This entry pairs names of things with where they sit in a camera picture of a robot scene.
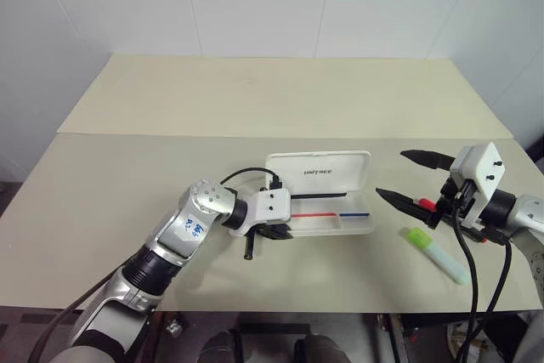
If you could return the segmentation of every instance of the table surface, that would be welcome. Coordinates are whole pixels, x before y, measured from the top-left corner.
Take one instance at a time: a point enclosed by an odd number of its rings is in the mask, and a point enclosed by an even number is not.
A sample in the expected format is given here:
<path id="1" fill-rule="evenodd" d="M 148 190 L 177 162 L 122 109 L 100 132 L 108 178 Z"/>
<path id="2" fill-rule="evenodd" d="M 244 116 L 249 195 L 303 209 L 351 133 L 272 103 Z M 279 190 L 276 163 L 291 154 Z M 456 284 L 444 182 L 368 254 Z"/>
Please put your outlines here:
<path id="1" fill-rule="evenodd" d="M 470 285 L 458 286 L 402 238 L 422 226 L 393 209 L 376 186 L 435 199 L 447 173 L 399 155 L 404 149 L 455 155 L 474 139 L 196 138 L 60 134 L 0 218 L 0 304 L 62 308 L 139 248 L 179 195 L 200 178 L 221 179 L 262 165 L 275 152 L 369 150 L 366 184 L 376 229 L 369 235 L 299 237 L 256 242 L 255 259 L 242 257 L 244 240 L 221 226 L 181 270 L 161 304 L 175 310 L 326 312 L 459 312 L 469 310 Z M 507 172 L 501 188 L 542 196 L 544 178 L 511 139 L 496 141 Z M 240 176 L 232 187 L 259 187 Z M 428 233 L 465 264 L 453 231 Z M 498 279 L 503 249 L 469 242 L 478 265 L 483 310 Z M 507 284 L 496 307 L 537 309 L 529 267 L 514 249 Z"/>
<path id="2" fill-rule="evenodd" d="M 149 55 L 114 55 L 59 131 L 512 138 L 449 60 Z"/>

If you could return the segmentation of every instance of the red part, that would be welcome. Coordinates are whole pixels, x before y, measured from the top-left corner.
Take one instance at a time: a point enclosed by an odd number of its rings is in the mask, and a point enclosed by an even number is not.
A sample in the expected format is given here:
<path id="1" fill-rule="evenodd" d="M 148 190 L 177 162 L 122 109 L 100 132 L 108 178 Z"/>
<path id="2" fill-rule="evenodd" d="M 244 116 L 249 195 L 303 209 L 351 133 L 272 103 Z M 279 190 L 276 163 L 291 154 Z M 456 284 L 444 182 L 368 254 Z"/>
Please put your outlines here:
<path id="1" fill-rule="evenodd" d="M 292 214 L 292 218 L 301 217 L 335 217 L 336 213 L 308 213 L 308 214 Z"/>
<path id="2" fill-rule="evenodd" d="M 430 201 L 429 199 L 419 199 L 419 202 L 417 203 L 421 207 L 426 208 L 429 210 L 429 212 L 436 213 L 436 206 L 434 205 L 433 201 Z"/>

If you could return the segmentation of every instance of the tiled wall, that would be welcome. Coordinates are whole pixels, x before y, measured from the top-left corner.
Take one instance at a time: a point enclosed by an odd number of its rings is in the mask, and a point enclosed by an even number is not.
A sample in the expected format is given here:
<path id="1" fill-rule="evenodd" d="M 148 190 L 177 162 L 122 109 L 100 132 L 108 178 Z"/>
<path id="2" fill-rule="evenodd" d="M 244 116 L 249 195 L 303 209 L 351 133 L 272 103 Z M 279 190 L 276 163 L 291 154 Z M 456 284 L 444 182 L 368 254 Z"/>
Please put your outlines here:
<path id="1" fill-rule="evenodd" d="M 451 57 L 529 145 L 542 20 L 542 0 L 0 0 L 0 179 L 26 177 L 110 52 Z"/>

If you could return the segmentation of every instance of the black wire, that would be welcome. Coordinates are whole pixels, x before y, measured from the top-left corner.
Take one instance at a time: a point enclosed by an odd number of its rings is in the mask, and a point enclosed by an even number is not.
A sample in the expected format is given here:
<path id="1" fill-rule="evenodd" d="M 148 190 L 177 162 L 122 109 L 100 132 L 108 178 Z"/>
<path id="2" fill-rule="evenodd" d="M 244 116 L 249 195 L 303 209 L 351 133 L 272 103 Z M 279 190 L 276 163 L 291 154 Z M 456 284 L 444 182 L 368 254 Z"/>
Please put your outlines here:
<path id="1" fill-rule="evenodd" d="M 474 263 L 473 255 L 470 253 L 467 243 L 465 242 L 465 239 L 462 236 L 461 223 L 459 222 L 459 213 L 460 213 L 460 209 L 456 208 L 455 212 L 453 213 L 453 230 L 456 233 L 456 238 L 457 238 L 457 241 L 459 241 L 459 245 L 461 246 L 462 251 L 465 253 L 465 257 L 467 258 L 468 268 L 470 269 L 470 278 L 473 283 L 473 300 L 470 306 L 470 315 L 468 317 L 468 328 L 467 328 L 467 338 L 468 338 L 470 336 L 470 333 L 472 333 L 473 331 L 474 322 L 476 321 L 476 312 L 478 308 L 478 273 L 476 272 L 476 264 Z M 462 351 L 459 349 L 459 352 L 457 353 L 457 357 L 456 357 L 456 363 L 459 363 L 461 361 L 462 363 L 467 363 L 467 358 L 468 358 L 468 349 L 467 349 L 467 353 L 462 353 Z"/>
<path id="2" fill-rule="evenodd" d="M 496 284 L 495 292 L 493 292 L 493 297 L 491 298 L 490 304 L 484 313 L 484 317 L 482 318 L 482 321 L 476 326 L 476 329 L 474 329 L 472 333 L 470 334 L 467 333 L 467 338 L 465 339 L 465 342 L 462 344 L 461 348 L 459 349 L 458 354 L 459 353 L 468 354 L 468 348 L 470 347 L 470 343 L 478 336 L 478 334 L 485 327 L 485 325 L 487 324 L 487 322 L 493 315 L 493 309 L 495 308 L 496 303 L 499 300 L 499 297 L 501 296 L 502 288 L 504 287 L 504 284 L 507 280 L 508 271 L 510 270 L 510 263 L 512 262 L 512 246 L 510 245 L 510 242 L 507 241 L 504 246 L 505 246 L 504 265 L 502 266 L 501 276 L 499 276 L 499 281 Z"/>
<path id="3" fill-rule="evenodd" d="M 107 276 L 102 278 L 99 282 L 97 282 L 93 287 L 91 287 L 88 291 L 86 291 L 81 297 L 76 299 L 74 302 L 72 302 L 69 306 L 67 306 L 64 310 L 60 311 L 54 318 L 49 322 L 49 324 L 46 326 L 46 328 L 43 330 L 42 334 L 34 343 L 34 348 L 31 351 L 31 355 L 29 356 L 27 363 L 38 363 L 40 361 L 40 358 L 42 357 L 43 350 L 45 349 L 45 346 L 49 340 L 49 337 L 51 336 L 51 333 L 53 333 L 54 328 L 69 314 L 71 314 L 76 308 L 81 305 L 87 298 L 89 298 L 91 295 L 93 295 L 101 286 L 103 286 L 115 273 L 116 271 L 121 268 L 124 264 L 127 263 L 127 260 L 123 262 L 119 267 L 115 268 L 113 271 L 111 271 Z"/>
<path id="4" fill-rule="evenodd" d="M 225 184 L 227 183 L 229 180 L 231 180 L 232 178 L 234 178 L 234 176 L 240 174 L 240 173 L 244 173 L 244 172 L 252 172 L 252 171 L 257 171 L 257 172 L 266 172 L 266 173 L 269 173 L 271 174 L 272 176 L 275 176 L 276 178 L 278 177 L 278 175 L 274 172 L 272 172 L 270 169 L 267 169 L 266 167 L 246 167 L 244 169 L 240 169 L 234 173 L 231 173 L 229 176 L 227 176 L 226 178 L 224 178 L 223 180 L 221 180 L 219 182 L 219 184 Z"/>

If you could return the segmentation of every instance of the green marker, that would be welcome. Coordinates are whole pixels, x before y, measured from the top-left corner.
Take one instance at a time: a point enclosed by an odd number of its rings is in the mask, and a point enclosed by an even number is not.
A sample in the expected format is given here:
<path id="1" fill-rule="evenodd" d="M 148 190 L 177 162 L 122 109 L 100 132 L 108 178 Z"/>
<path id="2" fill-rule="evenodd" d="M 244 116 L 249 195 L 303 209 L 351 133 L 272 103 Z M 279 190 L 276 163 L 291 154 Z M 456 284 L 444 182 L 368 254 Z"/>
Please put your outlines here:
<path id="1" fill-rule="evenodd" d="M 408 240 L 421 248 L 457 284 L 463 285 L 470 282 L 470 274 L 421 229 L 418 227 L 411 229 Z"/>

